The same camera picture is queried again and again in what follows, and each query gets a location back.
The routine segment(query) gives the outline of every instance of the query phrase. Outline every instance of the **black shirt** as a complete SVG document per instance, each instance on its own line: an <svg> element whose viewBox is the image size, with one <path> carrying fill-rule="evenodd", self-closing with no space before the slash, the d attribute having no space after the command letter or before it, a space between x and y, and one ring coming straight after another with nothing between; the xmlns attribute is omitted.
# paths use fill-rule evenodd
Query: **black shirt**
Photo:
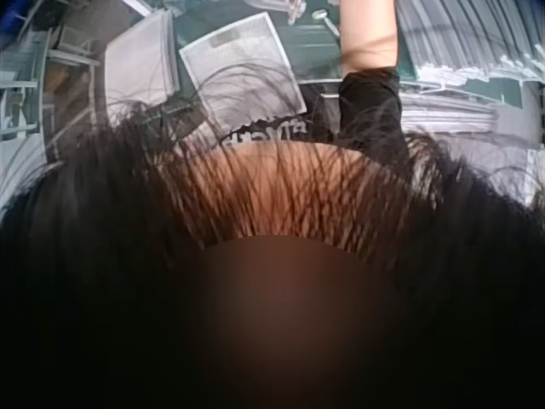
<svg viewBox="0 0 545 409"><path fill-rule="evenodd" d="M347 75L339 88L341 131L333 133L326 125L320 104L313 104L304 115L263 119L227 135L222 143L236 145L250 141L336 142L346 139L347 147L365 151L379 134L401 135L399 76L395 68L367 70Z"/></svg>

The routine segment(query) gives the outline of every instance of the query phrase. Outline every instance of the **forehead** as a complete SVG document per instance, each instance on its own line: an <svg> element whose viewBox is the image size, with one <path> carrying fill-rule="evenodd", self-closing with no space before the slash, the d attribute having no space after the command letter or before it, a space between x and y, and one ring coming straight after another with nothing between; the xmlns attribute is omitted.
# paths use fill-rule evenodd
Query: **forehead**
<svg viewBox="0 0 545 409"><path fill-rule="evenodd" d="M346 249L366 183L381 169L355 151L282 141L217 149L188 172L202 207L234 221L229 239L295 235Z"/></svg>

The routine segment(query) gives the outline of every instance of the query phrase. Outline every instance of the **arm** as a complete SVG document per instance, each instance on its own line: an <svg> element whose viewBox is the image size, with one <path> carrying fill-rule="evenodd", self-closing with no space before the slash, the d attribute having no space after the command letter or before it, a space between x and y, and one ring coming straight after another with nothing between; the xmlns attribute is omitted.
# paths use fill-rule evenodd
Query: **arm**
<svg viewBox="0 0 545 409"><path fill-rule="evenodd" d="M341 0L340 6L343 75L395 66L395 0Z"/></svg>

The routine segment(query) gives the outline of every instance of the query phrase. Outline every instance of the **hair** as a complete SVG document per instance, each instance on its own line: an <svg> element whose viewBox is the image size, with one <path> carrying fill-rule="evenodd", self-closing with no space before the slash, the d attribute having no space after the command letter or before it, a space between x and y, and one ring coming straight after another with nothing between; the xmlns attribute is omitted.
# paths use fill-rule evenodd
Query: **hair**
<svg viewBox="0 0 545 409"><path fill-rule="evenodd" d="M212 148L235 165L228 148L180 149L178 123L146 115L136 110L82 136L5 209L2 362L19 402L195 407L209 393L184 325L202 251L275 231L250 203L250 171L230 188L213 162L196 171ZM370 166L367 157L400 137L408 154ZM330 164L361 139L374 142L366 156L343 163L338 190L324 193ZM405 306L354 399L530 401L545 363L541 213L497 193L425 135L351 126L332 143L327 158L309 148L318 165L302 191L278 154L277 184L290 202L283 233L356 254L393 282Z"/></svg>

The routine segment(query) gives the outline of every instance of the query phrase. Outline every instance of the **desk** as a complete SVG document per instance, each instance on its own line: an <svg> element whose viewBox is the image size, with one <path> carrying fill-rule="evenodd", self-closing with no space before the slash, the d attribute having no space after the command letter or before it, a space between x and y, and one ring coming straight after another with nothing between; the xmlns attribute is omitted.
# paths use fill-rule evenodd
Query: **desk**
<svg viewBox="0 0 545 409"><path fill-rule="evenodd" d="M338 39L321 21L313 19L312 14L319 9L328 10L330 20L338 26L339 9L327 0L307 0L307 9L293 26L288 24L288 15L283 12L258 9L249 6L244 0L148 0L152 7L176 7L174 28L180 46L213 32L234 21L253 14L268 11L280 42L290 61L291 68L300 84L339 82L341 80L341 48ZM406 42L400 38L400 58L398 66L402 79L416 80ZM194 89L188 79L186 68L180 61L181 88L183 95L189 96Z"/></svg>

